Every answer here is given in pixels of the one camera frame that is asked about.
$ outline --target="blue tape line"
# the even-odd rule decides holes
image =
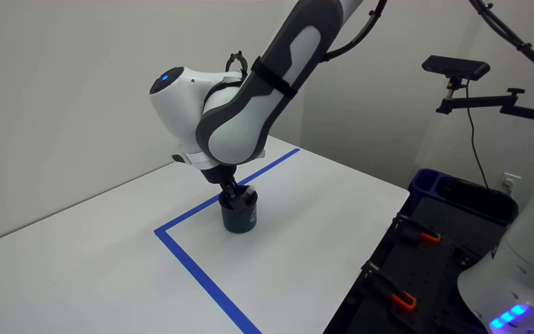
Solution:
[[[247,178],[241,180],[239,184],[244,185],[250,182],[251,180],[254,180],[261,174],[265,173],[266,171],[269,171],[269,169],[275,167],[276,165],[280,164],[282,161],[290,158],[292,155],[299,152],[299,148],[294,148],[293,150],[289,151],[287,154],[284,154],[280,158],[276,159],[269,165],[266,165],[265,167],[259,169],[255,173],[252,173]],[[205,209],[206,207],[212,205],[213,203],[216,203],[218,200],[218,195],[215,195],[214,197],[211,197],[207,201],[204,201],[203,203],[197,205],[196,207],[193,207],[193,209],[190,209],[189,211],[181,214],[180,216],[174,218],[173,220],[170,220],[170,222],[167,222],[166,224],[163,224],[156,230],[154,230],[155,235],[162,241],[162,243],[174,254],[177,260],[180,261],[180,263],[193,275],[193,277],[197,280],[197,282],[203,287],[203,289],[206,290],[206,292],[211,296],[211,298],[216,301],[218,306],[220,306],[224,312],[230,317],[230,319],[240,328],[240,330],[244,334],[261,334],[260,330],[240,311],[240,309],[233,303],[228,296],[210,279],[210,277],[193,261],[193,259],[187,254],[181,247],[170,237],[168,234],[168,230],[175,226],[176,224],[183,222],[185,219],[191,217],[195,213]]]

